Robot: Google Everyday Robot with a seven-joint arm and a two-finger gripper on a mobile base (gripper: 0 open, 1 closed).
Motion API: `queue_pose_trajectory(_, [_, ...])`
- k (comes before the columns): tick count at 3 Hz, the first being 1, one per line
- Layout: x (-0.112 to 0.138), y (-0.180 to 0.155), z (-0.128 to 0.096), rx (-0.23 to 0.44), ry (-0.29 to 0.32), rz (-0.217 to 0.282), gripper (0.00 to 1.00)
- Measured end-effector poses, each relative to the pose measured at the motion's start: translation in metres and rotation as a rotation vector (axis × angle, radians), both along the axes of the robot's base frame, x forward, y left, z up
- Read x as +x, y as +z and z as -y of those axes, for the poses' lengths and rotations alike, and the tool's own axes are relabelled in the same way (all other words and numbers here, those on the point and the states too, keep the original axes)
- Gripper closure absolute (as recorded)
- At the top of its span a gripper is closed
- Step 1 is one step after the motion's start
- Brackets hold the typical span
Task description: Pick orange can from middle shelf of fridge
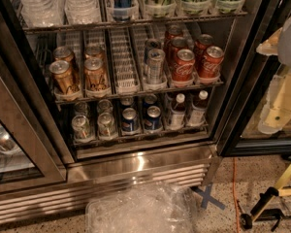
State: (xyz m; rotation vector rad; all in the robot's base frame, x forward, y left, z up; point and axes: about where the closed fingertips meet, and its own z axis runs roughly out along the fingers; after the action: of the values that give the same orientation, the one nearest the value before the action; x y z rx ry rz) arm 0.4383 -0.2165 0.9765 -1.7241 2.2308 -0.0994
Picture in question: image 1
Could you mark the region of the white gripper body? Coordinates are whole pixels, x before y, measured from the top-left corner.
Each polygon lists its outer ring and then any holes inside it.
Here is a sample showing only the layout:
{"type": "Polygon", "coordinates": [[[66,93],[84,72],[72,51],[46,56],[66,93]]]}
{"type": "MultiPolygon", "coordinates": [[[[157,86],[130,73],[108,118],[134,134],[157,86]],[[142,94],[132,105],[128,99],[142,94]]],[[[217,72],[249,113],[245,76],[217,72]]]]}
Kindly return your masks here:
{"type": "Polygon", "coordinates": [[[279,81],[278,92],[271,101],[271,109],[280,109],[290,114],[291,119],[291,72],[279,81]]]}

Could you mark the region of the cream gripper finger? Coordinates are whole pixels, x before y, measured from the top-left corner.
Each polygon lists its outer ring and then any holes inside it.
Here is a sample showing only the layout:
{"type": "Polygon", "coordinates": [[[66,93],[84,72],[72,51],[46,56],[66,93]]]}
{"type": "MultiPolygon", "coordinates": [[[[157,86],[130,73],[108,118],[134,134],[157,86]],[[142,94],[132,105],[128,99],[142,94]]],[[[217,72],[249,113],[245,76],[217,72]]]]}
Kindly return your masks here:
{"type": "Polygon", "coordinates": [[[281,31],[282,28],[277,29],[274,34],[256,48],[256,51],[266,56],[277,55],[277,45],[281,31]]]}
{"type": "Polygon", "coordinates": [[[258,122],[258,130],[263,134],[272,135],[280,131],[289,120],[289,113],[280,109],[264,107],[258,122]]]}

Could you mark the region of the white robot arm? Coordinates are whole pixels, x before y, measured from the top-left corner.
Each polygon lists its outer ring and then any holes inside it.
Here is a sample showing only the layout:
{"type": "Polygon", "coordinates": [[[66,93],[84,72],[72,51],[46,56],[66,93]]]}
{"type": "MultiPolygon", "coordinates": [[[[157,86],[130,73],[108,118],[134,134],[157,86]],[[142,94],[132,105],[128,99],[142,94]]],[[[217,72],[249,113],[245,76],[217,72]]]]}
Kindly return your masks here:
{"type": "Polygon", "coordinates": [[[266,56],[275,55],[279,63],[288,68],[287,74],[273,77],[258,123],[261,133],[274,134],[291,120],[291,17],[256,51],[266,56]]]}

